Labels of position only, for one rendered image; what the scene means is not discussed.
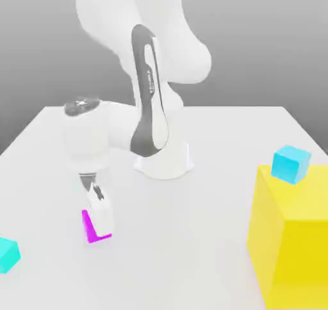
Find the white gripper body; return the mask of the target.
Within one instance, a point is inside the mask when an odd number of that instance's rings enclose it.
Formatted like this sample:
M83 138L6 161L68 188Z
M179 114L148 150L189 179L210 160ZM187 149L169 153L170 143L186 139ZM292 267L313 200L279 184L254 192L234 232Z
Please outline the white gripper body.
M100 186L91 186L87 193L88 214L98 237L114 231L113 207L110 199Z

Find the small magenta cube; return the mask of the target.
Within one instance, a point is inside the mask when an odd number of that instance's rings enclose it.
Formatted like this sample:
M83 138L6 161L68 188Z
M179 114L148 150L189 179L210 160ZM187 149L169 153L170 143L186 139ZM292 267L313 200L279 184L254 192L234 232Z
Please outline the small magenta cube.
M82 221L85 229L86 238L89 243L95 243L97 241L105 240L112 237L112 234L108 234L104 236L97 235L87 210L83 209L81 211L81 215L82 215Z

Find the small turquoise cube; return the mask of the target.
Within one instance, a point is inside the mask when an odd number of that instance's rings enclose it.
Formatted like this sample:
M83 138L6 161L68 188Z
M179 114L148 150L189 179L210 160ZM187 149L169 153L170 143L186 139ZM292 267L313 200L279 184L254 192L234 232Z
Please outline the small turquoise cube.
M20 259L18 243L0 237L0 273L7 273Z

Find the small sky blue cube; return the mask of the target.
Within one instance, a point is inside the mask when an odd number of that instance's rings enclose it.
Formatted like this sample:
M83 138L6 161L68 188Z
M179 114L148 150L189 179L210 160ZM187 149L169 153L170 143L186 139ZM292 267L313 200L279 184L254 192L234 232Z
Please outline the small sky blue cube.
M306 177L311 153L285 145L274 153L271 176L296 185Z

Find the large yellow box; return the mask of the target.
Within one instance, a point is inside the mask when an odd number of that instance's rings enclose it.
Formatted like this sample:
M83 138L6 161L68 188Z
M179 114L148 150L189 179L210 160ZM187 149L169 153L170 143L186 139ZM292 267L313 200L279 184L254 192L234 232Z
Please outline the large yellow box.
M258 167L247 246L269 309L328 309L328 165L296 185Z

